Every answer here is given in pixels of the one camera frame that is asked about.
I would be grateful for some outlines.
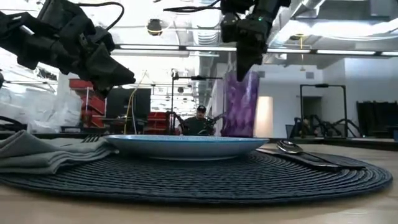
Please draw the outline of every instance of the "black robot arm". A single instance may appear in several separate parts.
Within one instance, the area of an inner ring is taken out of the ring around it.
[[[221,2],[221,7],[214,7]],[[236,73],[242,81],[254,64],[262,63],[262,55],[267,53],[267,39],[272,22],[280,7],[289,7],[291,0],[216,0],[209,6],[176,7],[164,9],[172,12],[197,12],[206,9],[220,9],[224,15],[221,21],[221,37],[224,43],[236,42]],[[254,6],[251,14],[240,19]]]
[[[0,12],[0,47],[17,55],[18,64],[29,69],[42,62],[63,74],[75,73],[92,82],[102,96],[115,85],[136,81],[111,57],[112,35],[95,27],[79,5],[67,0],[46,0],[37,18],[27,12]]]

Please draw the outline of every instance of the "gray napkin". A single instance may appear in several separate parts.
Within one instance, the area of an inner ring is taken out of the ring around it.
[[[90,143],[80,141],[75,139],[74,144],[62,146],[59,141],[43,141],[19,131],[0,141],[0,173],[54,174],[60,167],[95,161],[118,152],[106,147],[104,139]]]

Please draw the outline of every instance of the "purple object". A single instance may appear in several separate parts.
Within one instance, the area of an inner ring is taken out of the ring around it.
[[[236,80],[236,72],[225,78],[225,116],[222,136],[252,138],[260,78],[249,72],[242,82]]]

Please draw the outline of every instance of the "round placemat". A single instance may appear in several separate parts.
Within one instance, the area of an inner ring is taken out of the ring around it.
[[[364,170],[324,172],[261,152],[224,161],[162,161],[113,156],[56,175],[1,174],[7,185],[50,194],[128,202],[275,204],[328,200],[384,189],[391,174],[347,157]]]

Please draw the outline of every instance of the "wooden table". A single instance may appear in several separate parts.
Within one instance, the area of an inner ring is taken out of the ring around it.
[[[357,158],[384,167],[398,177],[398,152],[305,145],[308,151]],[[65,200],[0,187],[2,224],[131,224],[131,223],[398,223],[398,188],[368,197],[311,205],[268,208],[185,208],[121,205]]]

